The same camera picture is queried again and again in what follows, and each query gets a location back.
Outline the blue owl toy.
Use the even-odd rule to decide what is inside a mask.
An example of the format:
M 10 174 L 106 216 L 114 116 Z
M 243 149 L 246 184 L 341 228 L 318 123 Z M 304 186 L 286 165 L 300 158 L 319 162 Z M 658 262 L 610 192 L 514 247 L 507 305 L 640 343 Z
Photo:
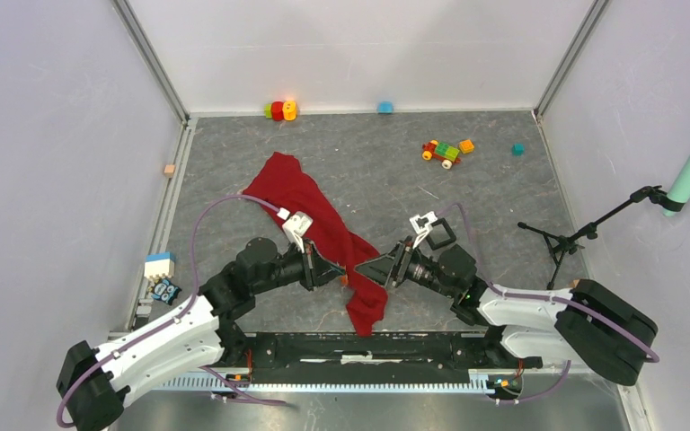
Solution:
M 174 285 L 169 279 L 160 279 L 149 288 L 153 300 L 172 305 L 178 298 L 182 289 Z

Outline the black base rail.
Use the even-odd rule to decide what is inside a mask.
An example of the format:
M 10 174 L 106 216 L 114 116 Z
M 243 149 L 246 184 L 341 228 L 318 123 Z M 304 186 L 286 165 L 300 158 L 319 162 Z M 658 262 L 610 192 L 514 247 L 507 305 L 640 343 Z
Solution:
M 539 369 L 479 331 L 257 332 L 232 341 L 214 367 L 246 368 L 253 383 L 464 383 L 471 370 Z

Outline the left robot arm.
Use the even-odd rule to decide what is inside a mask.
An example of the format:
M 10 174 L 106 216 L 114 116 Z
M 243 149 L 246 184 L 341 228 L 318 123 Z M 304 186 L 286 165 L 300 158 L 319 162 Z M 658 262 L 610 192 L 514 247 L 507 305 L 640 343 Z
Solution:
M 135 400 L 180 374 L 218 362 L 239 364 L 247 341 L 235 321 L 254 308 L 256 295 L 291 284 L 314 290 L 345 273 L 309 239 L 284 253 L 268 238 L 250 240 L 196 296 L 167 314 L 97 347 L 85 340 L 70 347 L 56 383 L 58 425 L 103 430 Z

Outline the red garment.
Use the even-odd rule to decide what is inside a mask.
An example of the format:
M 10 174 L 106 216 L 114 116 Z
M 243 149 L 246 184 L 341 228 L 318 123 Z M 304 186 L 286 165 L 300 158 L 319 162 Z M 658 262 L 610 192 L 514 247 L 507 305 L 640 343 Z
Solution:
M 314 179 L 303 172 L 297 158 L 273 153 L 244 193 L 272 204 L 275 209 L 267 211 L 271 216 L 283 207 L 293 214 L 301 211 L 313 219 L 305 236 L 313 240 L 326 259 L 346 269 L 348 285 L 353 290 L 346 305 L 350 321 L 359 336 L 370 336 L 374 325 L 384 318 L 387 293 L 360 275 L 355 267 L 377 257 L 379 252 L 346 226 Z

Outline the black mini tripod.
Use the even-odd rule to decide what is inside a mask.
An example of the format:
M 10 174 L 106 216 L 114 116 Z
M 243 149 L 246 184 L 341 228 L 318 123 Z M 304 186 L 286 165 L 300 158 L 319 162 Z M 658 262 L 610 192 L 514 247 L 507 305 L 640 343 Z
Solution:
M 652 204 L 659 205 L 666 210 L 673 211 L 674 213 L 679 212 L 683 208 L 682 203 L 674 202 L 668 197 L 668 193 L 662 188 L 661 185 L 644 186 L 634 191 L 622 204 L 602 215 L 597 220 L 585 224 L 578 231 L 569 236 L 548 233 L 547 231 L 537 229 L 524 222 L 518 222 L 518 228 L 537 233 L 544 239 L 548 254 L 555 265 L 554 272 L 546 285 L 546 289 L 548 291 L 554 289 L 554 284 L 561 270 L 564 258 L 567 255 L 573 255 L 578 250 L 583 249 L 583 246 L 578 244 L 580 239 L 586 238 L 590 241 L 595 240 L 598 237 L 597 229 L 602 223 L 609 218 L 616 216 L 630 205 L 640 203 L 645 199 L 648 199 Z

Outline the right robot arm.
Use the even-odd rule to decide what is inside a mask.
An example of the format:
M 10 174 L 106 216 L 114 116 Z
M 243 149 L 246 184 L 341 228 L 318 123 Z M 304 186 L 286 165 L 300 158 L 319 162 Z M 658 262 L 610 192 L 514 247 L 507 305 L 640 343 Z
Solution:
M 460 321 L 488 328 L 482 352 L 495 366 L 515 358 L 576 361 L 612 383 L 633 386 L 644 365 L 659 361 L 651 348 L 657 324 L 592 279 L 552 291 L 505 287 L 479 277 L 476 260 L 459 245 L 432 258 L 410 241 L 356 271 L 384 287 L 411 281 L 451 299 Z

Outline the blue white block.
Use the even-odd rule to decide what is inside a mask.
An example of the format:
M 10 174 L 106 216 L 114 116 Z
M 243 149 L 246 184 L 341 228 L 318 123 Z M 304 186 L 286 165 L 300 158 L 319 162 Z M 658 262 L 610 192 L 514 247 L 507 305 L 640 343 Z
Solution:
M 171 252 L 150 254 L 145 257 L 143 278 L 152 282 L 169 279 L 175 270 L 176 258 Z

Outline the blue dome block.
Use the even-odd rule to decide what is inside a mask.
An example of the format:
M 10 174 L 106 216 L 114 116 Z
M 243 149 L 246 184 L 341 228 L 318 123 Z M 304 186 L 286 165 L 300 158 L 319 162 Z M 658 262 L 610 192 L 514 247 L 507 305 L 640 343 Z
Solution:
M 380 101 L 376 106 L 379 115 L 390 115 L 394 113 L 394 104 L 390 101 Z

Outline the small wooden cube on rail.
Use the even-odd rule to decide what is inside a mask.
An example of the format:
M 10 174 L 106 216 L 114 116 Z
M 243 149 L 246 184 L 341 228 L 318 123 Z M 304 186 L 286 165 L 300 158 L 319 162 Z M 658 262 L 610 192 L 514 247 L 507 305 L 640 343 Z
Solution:
M 163 174 L 166 178 L 170 179 L 174 176 L 176 166 L 174 164 L 167 164 L 164 166 Z

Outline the colourful toy brick car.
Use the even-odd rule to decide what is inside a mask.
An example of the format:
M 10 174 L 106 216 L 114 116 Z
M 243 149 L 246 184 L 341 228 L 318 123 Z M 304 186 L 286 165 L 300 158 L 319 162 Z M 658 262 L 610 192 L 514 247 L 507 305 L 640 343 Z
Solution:
M 422 146 L 421 157 L 425 161 L 439 160 L 445 170 L 451 170 L 461 162 L 457 147 L 437 140 L 431 140 Z

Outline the black square display box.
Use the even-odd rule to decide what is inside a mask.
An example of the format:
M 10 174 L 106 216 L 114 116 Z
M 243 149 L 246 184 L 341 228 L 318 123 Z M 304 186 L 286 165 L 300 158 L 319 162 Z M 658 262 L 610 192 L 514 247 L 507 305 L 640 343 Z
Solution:
M 449 246 L 455 243 L 456 240 L 456 234 L 445 218 L 440 218 L 433 222 L 426 237 L 426 242 L 433 251 Z

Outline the orange toy brick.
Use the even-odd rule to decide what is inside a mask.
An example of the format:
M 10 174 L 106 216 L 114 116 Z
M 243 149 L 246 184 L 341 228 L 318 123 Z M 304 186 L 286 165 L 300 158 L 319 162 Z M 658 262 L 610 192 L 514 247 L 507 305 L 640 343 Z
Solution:
M 470 154 L 474 151 L 475 146 L 471 139 L 465 139 L 459 142 L 458 149 L 462 154 Z

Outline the teal cube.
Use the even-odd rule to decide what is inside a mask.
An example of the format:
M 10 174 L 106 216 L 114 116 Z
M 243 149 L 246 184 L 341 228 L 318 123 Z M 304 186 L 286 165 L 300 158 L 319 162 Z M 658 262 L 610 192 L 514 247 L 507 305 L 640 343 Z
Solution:
M 523 155 L 524 152 L 525 152 L 525 150 L 526 150 L 525 146 L 524 146 L 523 144 L 521 144 L 521 143 L 516 143 L 516 144 L 514 144 L 514 145 L 511 147 L 511 153 L 512 153 L 514 156 L 521 156 L 521 155 Z

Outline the green red orange toy stack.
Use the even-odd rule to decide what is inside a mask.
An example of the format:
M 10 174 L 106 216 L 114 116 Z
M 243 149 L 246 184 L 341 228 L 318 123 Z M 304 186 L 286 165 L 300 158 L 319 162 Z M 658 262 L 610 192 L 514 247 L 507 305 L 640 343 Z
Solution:
M 298 116 L 296 101 L 273 101 L 264 106 L 264 115 L 274 121 L 293 121 Z

